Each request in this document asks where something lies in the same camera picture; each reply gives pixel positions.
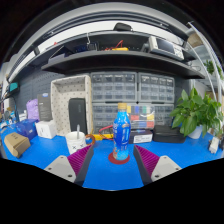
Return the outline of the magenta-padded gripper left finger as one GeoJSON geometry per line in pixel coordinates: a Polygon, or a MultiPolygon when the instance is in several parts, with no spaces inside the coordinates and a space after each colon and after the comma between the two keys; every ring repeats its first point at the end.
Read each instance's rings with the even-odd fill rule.
{"type": "Polygon", "coordinates": [[[45,171],[82,186],[93,155],[93,146],[88,145],[68,157],[60,155],[45,168],[45,171]]]}

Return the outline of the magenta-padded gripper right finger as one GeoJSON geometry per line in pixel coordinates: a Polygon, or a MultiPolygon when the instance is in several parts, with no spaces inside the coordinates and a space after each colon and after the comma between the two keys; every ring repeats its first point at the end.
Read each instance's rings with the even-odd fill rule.
{"type": "Polygon", "coordinates": [[[142,183],[144,185],[155,182],[165,176],[181,170],[167,155],[157,156],[151,151],[135,145],[133,155],[138,165],[142,183]]]}

